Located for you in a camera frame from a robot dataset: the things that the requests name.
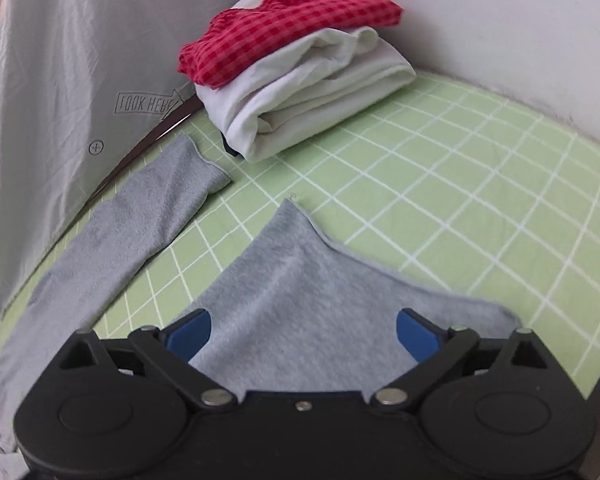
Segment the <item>grey sweatpants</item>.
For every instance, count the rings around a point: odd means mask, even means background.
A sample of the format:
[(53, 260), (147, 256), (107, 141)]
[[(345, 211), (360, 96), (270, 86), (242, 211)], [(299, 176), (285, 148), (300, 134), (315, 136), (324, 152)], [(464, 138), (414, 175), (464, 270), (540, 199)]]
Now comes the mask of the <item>grey sweatpants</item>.
[[(0, 455), (14, 452), (15, 411), (60, 347), (93, 326), (228, 182), (181, 136), (95, 209), (38, 282), (0, 353)], [(212, 335), (194, 365), (236, 393), (373, 393), (414, 362), (394, 332), (404, 308), (486, 337), (505, 337), (519, 324), (498, 304), (412, 285), (353, 255), (291, 200), (195, 304), (210, 313)]]

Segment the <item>black folded garment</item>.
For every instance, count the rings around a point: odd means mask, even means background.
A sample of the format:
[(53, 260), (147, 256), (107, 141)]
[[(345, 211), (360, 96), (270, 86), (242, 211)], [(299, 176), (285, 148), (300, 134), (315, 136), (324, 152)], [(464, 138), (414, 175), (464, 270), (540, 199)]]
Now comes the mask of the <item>black folded garment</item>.
[(227, 154), (229, 154), (232, 157), (242, 157), (242, 154), (240, 154), (238, 151), (235, 151), (234, 148), (232, 148), (230, 146), (230, 144), (228, 144), (226, 137), (224, 136), (224, 133), (222, 133), (222, 132), (221, 132), (221, 138), (222, 138), (222, 142), (223, 142), (224, 151), (226, 151)]

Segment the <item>folded white garment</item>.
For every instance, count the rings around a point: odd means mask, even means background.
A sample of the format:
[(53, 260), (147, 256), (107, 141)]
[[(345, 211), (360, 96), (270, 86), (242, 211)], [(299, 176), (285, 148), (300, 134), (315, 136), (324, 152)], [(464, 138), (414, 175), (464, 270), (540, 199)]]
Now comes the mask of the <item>folded white garment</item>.
[[(240, 0), (232, 8), (254, 8)], [(219, 89), (195, 85), (212, 124), (247, 162), (309, 139), (408, 86), (414, 68), (382, 27), (323, 28), (261, 58)]]

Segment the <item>light grey carrot-print quilt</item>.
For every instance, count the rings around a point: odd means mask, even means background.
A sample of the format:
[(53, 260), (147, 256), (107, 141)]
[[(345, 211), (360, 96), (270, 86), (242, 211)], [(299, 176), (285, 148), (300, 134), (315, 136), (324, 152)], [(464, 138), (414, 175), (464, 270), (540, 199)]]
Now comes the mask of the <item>light grey carrot-print quilt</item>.
[(193, 92), (238, 0), (0, 0), (0, 319), (99, 185)]

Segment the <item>red checkered garment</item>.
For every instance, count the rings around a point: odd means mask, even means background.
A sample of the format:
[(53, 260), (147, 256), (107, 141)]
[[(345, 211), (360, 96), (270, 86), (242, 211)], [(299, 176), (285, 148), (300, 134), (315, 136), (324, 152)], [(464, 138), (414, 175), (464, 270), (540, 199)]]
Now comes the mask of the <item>red checkered garment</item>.
[(178, 72), (219, 89), (261, 58), (323, 28), (390, 27), (403, 9), (392, 0), (262, 0), (212, 18), (202, 37), (181, 47)]

